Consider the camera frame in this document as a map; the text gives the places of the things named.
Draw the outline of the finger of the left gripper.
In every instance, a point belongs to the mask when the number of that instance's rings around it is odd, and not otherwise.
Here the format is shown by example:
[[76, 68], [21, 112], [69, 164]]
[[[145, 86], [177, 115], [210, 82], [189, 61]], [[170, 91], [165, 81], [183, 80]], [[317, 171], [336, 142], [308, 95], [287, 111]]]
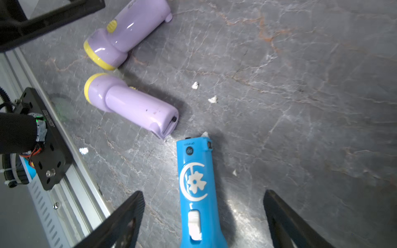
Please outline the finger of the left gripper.
[[105, 8], [103, 0], [78, 0], [28, 19], [18, 1], [1, 1], [1, 52], [7, 52]]

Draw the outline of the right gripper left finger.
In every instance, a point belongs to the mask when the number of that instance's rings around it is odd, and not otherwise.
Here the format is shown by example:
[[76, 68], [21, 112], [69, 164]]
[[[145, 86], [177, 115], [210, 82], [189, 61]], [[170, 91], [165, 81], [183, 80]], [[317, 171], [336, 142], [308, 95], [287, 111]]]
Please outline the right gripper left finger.
[[77, 248], [134, 248], [145, 210], [143, 192], [134, 192]]

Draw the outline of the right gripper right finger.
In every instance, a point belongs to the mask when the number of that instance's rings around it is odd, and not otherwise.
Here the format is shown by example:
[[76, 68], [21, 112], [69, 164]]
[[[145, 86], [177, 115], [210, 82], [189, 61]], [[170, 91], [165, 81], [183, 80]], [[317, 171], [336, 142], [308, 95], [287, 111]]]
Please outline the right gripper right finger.
[[269, 231], [275, 248], [332, 248], [275, 191], [263, 199]]

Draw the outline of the blue flashlight white logo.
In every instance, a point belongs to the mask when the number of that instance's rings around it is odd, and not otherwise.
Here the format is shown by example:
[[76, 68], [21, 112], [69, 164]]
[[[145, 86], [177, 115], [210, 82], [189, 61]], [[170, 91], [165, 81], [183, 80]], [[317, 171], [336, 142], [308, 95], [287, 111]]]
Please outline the blue flashlight white logo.
[[222, 233], [215, 174], [213, 143], [207, 136], [176, 143], [181, 204], [181, 248], [227, 248]]

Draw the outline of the purple flashlight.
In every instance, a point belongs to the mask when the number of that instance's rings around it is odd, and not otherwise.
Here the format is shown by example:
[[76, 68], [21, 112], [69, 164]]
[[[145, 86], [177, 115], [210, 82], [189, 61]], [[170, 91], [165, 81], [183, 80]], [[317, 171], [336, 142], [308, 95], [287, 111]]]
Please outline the purple flashlight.
[[105, 29], [85, 40], [84, 50], [99, 67], [113, 71], [124, 63], [130, 50], [172, 18], [166, 0], [131, 1]]
[[179, 121], [177, 108], [107, 73], [92, 75], [84, 86], [84, 96], [91, 105], [117, 113], [160, 139], [170, 135]]

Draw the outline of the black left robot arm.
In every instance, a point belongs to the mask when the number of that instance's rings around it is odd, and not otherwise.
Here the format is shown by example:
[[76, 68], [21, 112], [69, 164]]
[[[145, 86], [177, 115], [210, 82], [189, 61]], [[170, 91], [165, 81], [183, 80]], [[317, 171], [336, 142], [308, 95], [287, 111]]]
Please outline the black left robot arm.
[[[1, 52], [14, 49], [105, 7], [104, 1], [70, 1], [28, 19], [19, 1], [1, 1]], [[72, 154], [36, 89], [27, 87], [12, 102], [1, 90], [1, 173], [10, 188], [38, 178], [46, 191], [60, 183]]]

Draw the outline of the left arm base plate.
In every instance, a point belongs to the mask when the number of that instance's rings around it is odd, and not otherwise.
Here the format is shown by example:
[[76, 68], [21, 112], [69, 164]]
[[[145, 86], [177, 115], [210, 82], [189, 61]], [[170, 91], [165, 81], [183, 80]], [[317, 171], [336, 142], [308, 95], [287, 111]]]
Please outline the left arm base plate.
[[33, 116], [41, 129], [39, 139], [32, 148], [34, 154], [24, 153], [20, 158], [28, 175], [39, 179], [44, 190], [50, 191], [66, 175], [73, 157], [38, 92], [28, 87], [20, 100], [14, 112]]

